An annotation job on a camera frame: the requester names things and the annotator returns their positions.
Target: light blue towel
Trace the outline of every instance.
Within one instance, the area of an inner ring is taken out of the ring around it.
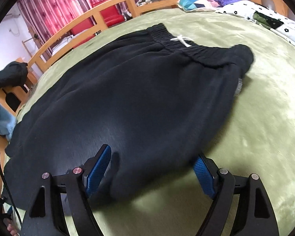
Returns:
[[[0,105],[0,135],[10,141],[15,125],[16,118]]]

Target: metal screw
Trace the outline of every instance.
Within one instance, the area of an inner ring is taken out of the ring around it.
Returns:
[[[49,173],[48,172],[45,172],[44,174],[41,175],[41,177],[43,179],[49,178]]]
[[[224,169],[224,168],[221,168],[219,169],[219,172],[223,175],[226,175],[228,173],[228,170],[227,169]]]
[[[257,174],[251,174],[252,179],[254,180],[258,180],[259,176]]]
[[[79,168],[79,167],[76,167],[76,168],[73,169],[74,174],[80,174],[81,172],[82,172],[82,169]]]

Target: white wall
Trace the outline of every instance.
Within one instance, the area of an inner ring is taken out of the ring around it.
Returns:
[[[14,15],[19,14],[19,9],[16,4],[9,13],[13,13]],[[30,55],[22,44],[22,41],[30,38],[31,35],[22,16],[4,20],[0,23],[0,70],[19,57],[21,57],[24,62],[30,60]],[[38,50],[33,40],[27,42],[26,45],[32,54],[35,54]],[[35,73],[41,76],[37,68],[35,68]]]

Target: red chair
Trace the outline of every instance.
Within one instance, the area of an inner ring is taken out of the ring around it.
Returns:
[[[70,30],[70,33],[73,34],[73,35],[77,35],[77,34],[83,32],[84,30],[87,30],[87,29],[91,28],[92,26],[94,26],[93,22],[90,20],[90,18],[87,18],[86,20],[83,20],[81,23],[74,26]],[[74,46],[73,49],[80,46],[81,44],[87,42],[88,40],[92,39],[93,37],[95,37],[95,34],[92,34],[91,36],[84,39],[82,42],[80,42],[79,44]]]
[[[108,0],[103,0],[103,1],[100,1],[100,2],[97,2],[97,3],[93,3],[92,4],[92,7],[94,8],[95,6],[101,4],[101,3],[104,3]],[[124,17],[122,15],[119,14],[117,8],[115,5],[113,6],[110,6],[104,10],[101,11],[101,15],[104,19],[104,22],[106,23],[106,25],[108,27],[110,26],[113,26],[115,24],[118,24],[118,23],[121,23],[121,22],[124,22]]]

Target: black sweatpants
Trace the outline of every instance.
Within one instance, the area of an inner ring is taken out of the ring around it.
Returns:
[[[5,177],[26,208],[44,172],[65,174],[102,144],[112,160],[91,205],[131,197],[187,166],[229,113],[253,62],[244,45],[184,46],[163,24],[126,34],[68,70],[24,116]]]

